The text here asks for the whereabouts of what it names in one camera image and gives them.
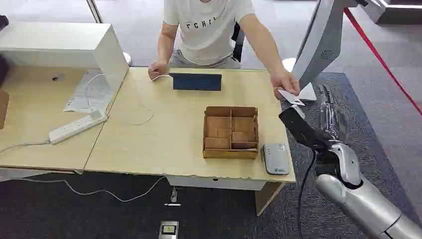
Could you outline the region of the person's right hand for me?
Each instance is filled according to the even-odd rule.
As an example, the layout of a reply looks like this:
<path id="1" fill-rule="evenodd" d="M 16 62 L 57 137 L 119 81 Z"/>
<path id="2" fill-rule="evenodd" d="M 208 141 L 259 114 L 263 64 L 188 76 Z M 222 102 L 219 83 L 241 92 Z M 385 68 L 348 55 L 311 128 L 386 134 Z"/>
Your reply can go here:
<path id="1" fill-rule="evenodd" d="M 160 77 L 168 76 L 168 62 L 158 60 L 151 64 L 148 68 L 148 75 L 151 81 L 155 81 Z"/>

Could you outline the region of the robot right hand grey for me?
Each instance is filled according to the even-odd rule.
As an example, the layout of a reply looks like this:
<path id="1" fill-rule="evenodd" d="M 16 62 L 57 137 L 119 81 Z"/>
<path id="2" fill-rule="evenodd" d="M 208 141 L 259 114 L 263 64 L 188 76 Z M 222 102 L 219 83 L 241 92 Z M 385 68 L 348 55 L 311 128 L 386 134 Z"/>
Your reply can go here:
<path id="1" fill-rule="evenodd" d="M 278 117 L 299 144 L 316 151 L 331 147 L 328 138 L 307 123 L 304 112 L 297 105 L 282 110 Z"/>

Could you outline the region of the person's left hand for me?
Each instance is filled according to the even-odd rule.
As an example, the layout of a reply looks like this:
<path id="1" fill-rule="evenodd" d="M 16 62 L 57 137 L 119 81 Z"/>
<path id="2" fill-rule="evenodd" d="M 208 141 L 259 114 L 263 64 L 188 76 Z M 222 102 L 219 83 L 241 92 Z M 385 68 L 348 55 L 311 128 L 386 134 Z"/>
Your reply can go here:
<path id="1" fill-rule="evenodd" d="M 278 100 L 282 100 L 284 98 L 278 90 L 287 91 L 295 96 L 298 96 L 300 93 L 299 80 L 297 80 L 292 73 L 286 70 L 271 72 L 270 81 L 274 89 L 274 96 Z"/>

